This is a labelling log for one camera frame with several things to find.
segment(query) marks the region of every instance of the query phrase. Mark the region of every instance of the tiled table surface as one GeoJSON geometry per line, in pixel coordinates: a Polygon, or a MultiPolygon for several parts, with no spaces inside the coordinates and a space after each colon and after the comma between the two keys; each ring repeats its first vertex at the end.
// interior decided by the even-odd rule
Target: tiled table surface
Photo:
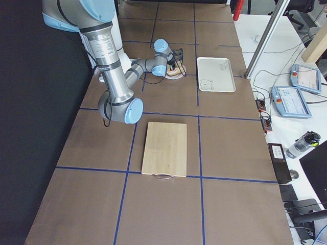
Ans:
{"type": "Polygon", "coordinates": [[[188,75],[139,80],[141,120],[109,128],[105,86],[91,81],[26,245],[293,244],[229,7],[127,1],[119,23],[130,58],[153,57],[164,38],[188,75]],[[202,56],[230,59],[235,93],[198,89],[202,56]],[[187,124],[186,178],[141,175],[149,121],[187,124]]]}

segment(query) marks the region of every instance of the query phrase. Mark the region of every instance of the light blue cap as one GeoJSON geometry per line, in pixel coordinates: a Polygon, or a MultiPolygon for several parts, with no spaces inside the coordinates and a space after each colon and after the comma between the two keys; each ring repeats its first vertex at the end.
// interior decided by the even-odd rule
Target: light blue cap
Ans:
{"type": "Polygon", "coordinates": [[[168,43],[163,39],[158,39],[154,42],[154,50],[156,52],[163,52],[168,48],[168,43]]]}
{"type": "Polygon", "coordinates": [[[158,77],[164,77],[166,74],[166,66],[165,65],[157,65],[152,68],[152,74],[158,77]]]}
{"type": "Polygon", "coordinates": [[[127,107],[124,121],[126,124],[134,124],[138,122],[143,113],[143,102],[139,98],[135,98],[127,107]]]}
{"type": "Polygon", "coordinates": [[[83,8],[96,20],[112,21],[115,13],[114,1],[108,0],[80,0],[83,8]]]}
{"type": "Polygon", "coordinates": [[[60,29],[60,30],[67,31],[67,32],[79,32],[78,27],[75,27],[71,24],[67,24],[60,20],[52,18],[44,13],[43,13],[43,20],[44,20],[44,23],[49,27],[60,29]]]}

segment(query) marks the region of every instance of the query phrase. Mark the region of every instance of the red object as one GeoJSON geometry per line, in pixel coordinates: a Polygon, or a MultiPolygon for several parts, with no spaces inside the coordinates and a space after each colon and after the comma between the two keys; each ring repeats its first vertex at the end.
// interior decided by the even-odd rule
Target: red object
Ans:
{"type": "Polygon", "coordinates": [[[235,9],[233,20],[236,21],[239,19],[240,13],[242,11],[244,0],[239,0],[235,9]]]}

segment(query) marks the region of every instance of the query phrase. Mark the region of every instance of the blue cable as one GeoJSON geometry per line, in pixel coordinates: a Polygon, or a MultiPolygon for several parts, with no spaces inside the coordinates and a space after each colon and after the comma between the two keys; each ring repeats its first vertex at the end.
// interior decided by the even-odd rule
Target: blue cable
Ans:
{"type": "Polygon", "coordinates": [[[317,242],[319,236],[322,234],[322,232],[323,232],[324,229],[326,229],[326,228],[327,228],[327,225],[325,225],[325,226],[321,229],[321,231],[319,231],[319,233],[318,233],[318,235],[316,236],[316,239],[313,241],[312,245],[314,245],[314,244],[317,242]]]}

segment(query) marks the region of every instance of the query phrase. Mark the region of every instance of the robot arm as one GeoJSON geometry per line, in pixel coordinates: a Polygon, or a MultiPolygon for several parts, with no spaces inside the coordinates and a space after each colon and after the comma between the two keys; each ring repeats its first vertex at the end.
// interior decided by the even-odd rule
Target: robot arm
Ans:
{"type": "Polygon", "coordinates": [[[43,0],[42,4],[43,19],[48,26],[87,37],[108,89],[99,100],[100,114],[106,119],[136,123],[142,115],[143,102],[134,97],[131,87],[146,71],[155,76],[166,75],[167,61],[173,58],[167,42],[157,40],[155,57],[133,60],[124,73],[116,49],[117,42],[119,50],[122,49],[120,33],[115,39],[111,34],[116,18],[113,0],[43,0]]]}

